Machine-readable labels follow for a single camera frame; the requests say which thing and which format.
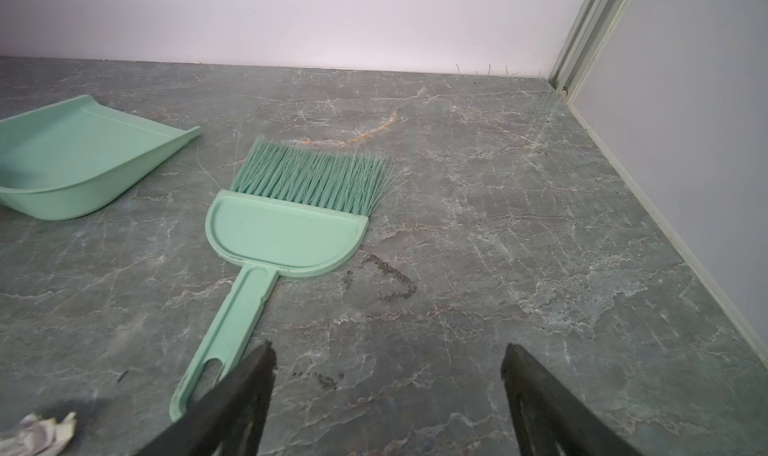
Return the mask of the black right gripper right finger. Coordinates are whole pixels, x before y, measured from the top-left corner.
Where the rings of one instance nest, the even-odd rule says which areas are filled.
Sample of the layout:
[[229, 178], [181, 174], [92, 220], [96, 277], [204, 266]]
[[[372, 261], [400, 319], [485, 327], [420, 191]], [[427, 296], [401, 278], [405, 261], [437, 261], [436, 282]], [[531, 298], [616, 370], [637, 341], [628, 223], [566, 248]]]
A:
[[510, 343], [501, 365], [522, 455], [637, 455], [523, 346]]

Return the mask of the green hand brush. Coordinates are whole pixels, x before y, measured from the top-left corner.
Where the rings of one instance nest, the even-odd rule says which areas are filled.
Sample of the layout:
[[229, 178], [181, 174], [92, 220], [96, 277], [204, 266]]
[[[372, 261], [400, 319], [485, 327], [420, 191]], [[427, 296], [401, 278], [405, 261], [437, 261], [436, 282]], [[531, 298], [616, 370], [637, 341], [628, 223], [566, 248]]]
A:
[[210, 361], [222, 376], [239, 363], [279, 278], [324, 275], [354, 255], [393, 178], [383, 154], [256, 138], [206, 215], [208, 243], [240, 271], [171, 398], [172, 421], [188, 411]]

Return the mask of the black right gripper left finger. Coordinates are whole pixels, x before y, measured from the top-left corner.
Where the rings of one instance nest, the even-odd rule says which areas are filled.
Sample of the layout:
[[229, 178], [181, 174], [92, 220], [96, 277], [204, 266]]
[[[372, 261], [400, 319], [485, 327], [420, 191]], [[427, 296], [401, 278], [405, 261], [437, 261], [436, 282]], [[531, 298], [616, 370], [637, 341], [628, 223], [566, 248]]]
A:
[[274, 388], [276, 364], [272, 343], [266, 341], [138, 453], [257, 454]]

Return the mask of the green plastic dustpan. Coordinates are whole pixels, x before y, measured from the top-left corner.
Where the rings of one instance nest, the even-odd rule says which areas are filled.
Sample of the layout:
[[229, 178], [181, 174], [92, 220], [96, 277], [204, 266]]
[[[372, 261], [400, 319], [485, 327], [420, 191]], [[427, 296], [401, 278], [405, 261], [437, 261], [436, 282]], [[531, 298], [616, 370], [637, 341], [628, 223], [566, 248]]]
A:
[[110, 204], [202, 132], [81, 95], [1, 122], [1, 203], [59, 221]]

